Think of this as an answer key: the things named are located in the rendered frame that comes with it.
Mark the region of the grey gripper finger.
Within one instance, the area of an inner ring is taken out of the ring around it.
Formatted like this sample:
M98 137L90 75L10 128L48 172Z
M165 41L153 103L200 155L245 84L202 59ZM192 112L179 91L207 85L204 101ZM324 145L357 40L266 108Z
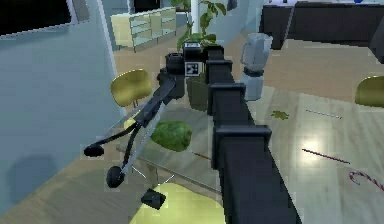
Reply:
M85 156L88 156L88 157L98 157L98 156L102 156L104 154L104 149L102 147L103 144L106 144L108 142L111 142L113 140L116 140L124 135L127 135L129 134L131 131L136 131L139 129L139 126L137 125L136 122L134 122L132 125L130 125L128 128L126 128L125 130L117 133L117 134L114 134L110 137L107 137L105 139L102 139L102 140L99 140L89 146L87 146L85 149L84 149L84 155Z
M106 182L107 182L107 185L109 188L117 188L118 186L120 186L123 183L124 178L125 178L125 174L126 174L124 169L126 168L126 166L128 164L130 153L131 153L131 150L133 147L133 143L134 143L135 137L136 137L138 132L139 132L139 128L135 128L133 130L130 138L129 138L129 141L128 141L128 144L127 144L127 147L125 150L122 165L121 166L112 166L108 170Z

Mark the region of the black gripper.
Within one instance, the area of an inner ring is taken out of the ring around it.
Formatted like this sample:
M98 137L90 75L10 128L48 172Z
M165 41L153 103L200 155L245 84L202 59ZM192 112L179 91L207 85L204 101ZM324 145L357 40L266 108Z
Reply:
M135 117L137 127L146 127L160 109L160 105L167 105L172 100L184 96L185 68L181 53L169 53L165 56L166 66L157 75L159 87L152 98Z

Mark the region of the green house plant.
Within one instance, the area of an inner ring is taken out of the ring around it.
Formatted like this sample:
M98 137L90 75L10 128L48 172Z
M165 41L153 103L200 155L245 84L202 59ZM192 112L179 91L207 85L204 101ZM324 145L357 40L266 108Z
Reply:
M177 50L180 51L186 42L198 42L202 47L216 45L217 37L208 33L212 19L219 14L225 16L226 7L212 0L171 0L171 5L189 9L186 15L186 30L178 39ZM190 107L198 111L206 111L208 107L208 85L205 83L205 73L199 77L186 80L187 94Z

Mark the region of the small black block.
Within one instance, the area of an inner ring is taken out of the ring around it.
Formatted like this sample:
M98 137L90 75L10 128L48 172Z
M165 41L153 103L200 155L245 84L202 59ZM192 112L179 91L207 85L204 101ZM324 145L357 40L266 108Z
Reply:
M166 196L149 188L141 197L141 202L153 209L159 210L166 200Z

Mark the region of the pale yellow shelf cabinet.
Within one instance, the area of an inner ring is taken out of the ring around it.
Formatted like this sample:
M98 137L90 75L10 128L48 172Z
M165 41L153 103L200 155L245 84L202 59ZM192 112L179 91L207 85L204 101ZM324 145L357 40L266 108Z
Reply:
M116 45L136 50L142 44L176 33L176 8L116 14L111 16L111 23Z

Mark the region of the yellow chair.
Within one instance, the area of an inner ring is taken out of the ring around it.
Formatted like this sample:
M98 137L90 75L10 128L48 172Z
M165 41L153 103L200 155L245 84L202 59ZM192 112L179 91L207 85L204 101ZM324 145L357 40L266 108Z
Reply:
M210 197L175 183L154 191L165 196L160 209L142 204L128 224L226 224L223 206Z
M134 101L143 99L152 93L149 74L143 69L131 70L120 74L110 84L114 101L126 107Z
M384 76L363 79L356 88L355 103L384 108Z

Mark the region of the green lettuce head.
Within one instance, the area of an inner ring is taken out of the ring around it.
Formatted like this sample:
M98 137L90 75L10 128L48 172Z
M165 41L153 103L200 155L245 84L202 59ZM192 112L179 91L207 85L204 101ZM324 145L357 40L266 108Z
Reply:
M159 122L151 135L151 140L165 149L185 151L192 139L191 127L182 121Z

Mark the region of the dark window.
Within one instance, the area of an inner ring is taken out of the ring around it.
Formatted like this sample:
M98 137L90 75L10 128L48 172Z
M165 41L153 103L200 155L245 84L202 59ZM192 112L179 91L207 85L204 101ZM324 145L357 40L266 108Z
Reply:
M0 36L71 20L67 0L0 0Z

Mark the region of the thin silver stick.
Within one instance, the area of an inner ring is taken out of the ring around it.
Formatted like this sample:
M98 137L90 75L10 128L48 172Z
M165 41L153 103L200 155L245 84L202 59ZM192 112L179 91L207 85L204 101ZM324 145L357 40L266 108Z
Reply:
M324 113L324 112L314 111L314 110L310 110L310 109L306 109L305 111L306 111L306 112L309 112L309 113L314 113L314 114L322 115L322 116L327 116L327 117L331 117L331 118L336 118L336 119L342 119L342 118L343 118L342 116L339 116L339 115L334 115L334 114L329 114L329 113Z

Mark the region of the dark kitchen counter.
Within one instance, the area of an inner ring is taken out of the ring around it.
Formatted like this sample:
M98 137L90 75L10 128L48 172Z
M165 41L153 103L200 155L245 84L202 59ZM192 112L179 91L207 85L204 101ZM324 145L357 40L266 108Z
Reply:
M384 17L384 5L299 1L265 5L260 33L279 50L286 39L368 47Z

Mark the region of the thin dark red stick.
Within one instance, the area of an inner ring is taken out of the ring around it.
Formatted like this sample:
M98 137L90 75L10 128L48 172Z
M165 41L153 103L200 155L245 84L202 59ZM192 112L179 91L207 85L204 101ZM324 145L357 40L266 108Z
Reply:
M330 155L322 154L322 153L315 152L315 151L308 150L308 149L304 149L304 148L301 149L301 150L304 151L304 152L310 153L310 154L314 154L314 155L317 155L317 156L320 156L320 157L324 157L324 158L330 159L330 160L338 161L338 162L345 163L345 164L351 164L349 161L346 161L346 160L343 160L343 159L340 159L340 158L337 158L337 157L333 157L333 156L330 156Z

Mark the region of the glass top table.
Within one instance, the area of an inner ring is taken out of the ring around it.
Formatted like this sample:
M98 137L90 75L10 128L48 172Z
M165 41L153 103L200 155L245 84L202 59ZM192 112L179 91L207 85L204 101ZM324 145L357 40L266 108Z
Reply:
M349 172L361 171L384 185L384 108L264 87L259 100L248 105L256 122L271 127L273 158L303 224L384 224L384 192L364 177L361 185ZM331 118L306 109L342 116ZM287 120L271 116L283 111ZM161 184L175 183L222 205L219 175L210 167L212 120L189 108L185 99L171 103L163 119L181 120L192 128L192 141L183 152L149 142L137 159L123 189L133 197L128 222L141 197ZM308 149L351 164L302 151Z

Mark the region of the red white candy cane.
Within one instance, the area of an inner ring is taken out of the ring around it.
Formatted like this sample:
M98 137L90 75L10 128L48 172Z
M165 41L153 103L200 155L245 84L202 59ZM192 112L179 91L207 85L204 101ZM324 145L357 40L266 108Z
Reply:
M378 187L381 191L384 192L384 185L381 184L376 178L371 177L370 175L361 172L361 171L351 171L349 172L349 179L356 185L361 185L361 183L356 179L356 177L364 177L369 182L373 183L376 187Z

